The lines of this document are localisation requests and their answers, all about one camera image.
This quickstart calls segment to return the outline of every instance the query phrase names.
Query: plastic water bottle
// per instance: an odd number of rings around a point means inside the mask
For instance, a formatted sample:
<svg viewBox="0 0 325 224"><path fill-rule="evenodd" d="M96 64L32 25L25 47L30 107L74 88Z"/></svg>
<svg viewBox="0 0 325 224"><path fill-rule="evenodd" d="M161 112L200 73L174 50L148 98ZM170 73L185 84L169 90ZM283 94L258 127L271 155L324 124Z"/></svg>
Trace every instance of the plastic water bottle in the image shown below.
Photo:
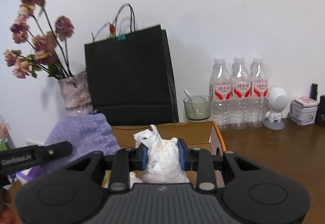
<svg viewBox="0 0 325 224"><path fill-rule="evenodd" d="M231 73L233 99L230 125L233 129L242 130L247 127L248 123L251 80L244 66L244 58L235 57L234 60Z"/></svg>
<svg viewBox="0 0 325 224"><path fill-rule="evenodd" d="M211 119L217 123L219 130L226 130L229 127L231 78L225 67L225 58L214 59L210 88L212 97Z"/></svg>
<svg viewBox="0 0 325 224"><path fill-rule="evenodd" d="M251 109L248 125L258 128L263 125L268 98L269 77L263 67L263 59L253 58L251 65Z"/></svg>

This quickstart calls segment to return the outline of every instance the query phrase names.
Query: white bottle cap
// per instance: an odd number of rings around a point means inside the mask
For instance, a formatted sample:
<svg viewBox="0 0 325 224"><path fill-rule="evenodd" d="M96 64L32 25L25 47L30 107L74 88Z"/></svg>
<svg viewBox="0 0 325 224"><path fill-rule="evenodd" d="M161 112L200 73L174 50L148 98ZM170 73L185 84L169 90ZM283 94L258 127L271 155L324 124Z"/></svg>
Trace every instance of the white bottle cap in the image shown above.
<svg viewBox="0 0 325 224"><path fill-rule="evenodd" d="M225 64L225 58L224 57L216 57L214 59L214 63L216 63L216 64Z"/></svg>
<svg viewBox="0 0 325 224"><path fill-rule="evenodd" d="M244 58L243 57L234 57L234 61L235 63L244 63Z"/></svg>
<svg viewBox="0 0 325 224"><path fill-rule="evenodd" d="M262 57L253 57L253 62L257 63L257 64L262 64L263 58Z"/></svg>

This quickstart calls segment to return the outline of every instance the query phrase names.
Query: brown tabletop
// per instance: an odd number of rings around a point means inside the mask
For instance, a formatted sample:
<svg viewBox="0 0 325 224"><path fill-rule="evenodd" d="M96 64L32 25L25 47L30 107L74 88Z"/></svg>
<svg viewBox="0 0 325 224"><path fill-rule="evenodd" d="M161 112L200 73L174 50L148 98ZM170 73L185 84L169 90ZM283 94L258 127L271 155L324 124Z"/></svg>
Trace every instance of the brown tabletop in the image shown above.
<svg viewBox="0 0 325 224"><path fill-rule="evenodd" d="M304 185L311 206L303 224L325 223L325 128L298 126L285 119L285 128L264 126L222 132L227 149L234 150Z"/></svg>

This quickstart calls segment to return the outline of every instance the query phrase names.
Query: bottle label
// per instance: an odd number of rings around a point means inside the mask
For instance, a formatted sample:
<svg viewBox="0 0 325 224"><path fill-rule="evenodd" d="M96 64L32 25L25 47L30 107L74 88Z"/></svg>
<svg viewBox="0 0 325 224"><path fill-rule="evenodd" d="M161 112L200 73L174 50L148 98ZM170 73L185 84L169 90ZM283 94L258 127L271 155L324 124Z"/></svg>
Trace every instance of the bottle label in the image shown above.
<svg viewBox="0 0 325 224"><path fill-rule="evenodd" d="M231 99L231 83L218 82L213 85L214 100L229 100Z"/></svg>
<svg viewBox="0 0 325 224"><path fill-rule="evenodd" d="M269 83L264 80L255 80L251 83L253 89L252 96L266 97L268 95Z"/></svg>
<svg viewBox="0 0 325 224"><path fill-rule="evenodd" d="M246 81L233 83L233 97L250 97L251 83Z"/></svg>

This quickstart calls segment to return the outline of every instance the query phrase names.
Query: vase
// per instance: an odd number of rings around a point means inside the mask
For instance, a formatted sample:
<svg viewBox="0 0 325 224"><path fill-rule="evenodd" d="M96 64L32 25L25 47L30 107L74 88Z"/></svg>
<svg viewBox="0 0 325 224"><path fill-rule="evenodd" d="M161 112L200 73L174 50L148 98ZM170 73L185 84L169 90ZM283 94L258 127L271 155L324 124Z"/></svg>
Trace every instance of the vase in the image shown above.
<svg viewBox="0 0 325 224"><path fill-rule="evenodd" d="M87 72L81 72L75 77L67 77L58 82L64 108L69 116L84 115L93 111L88 91Z"/></svg>

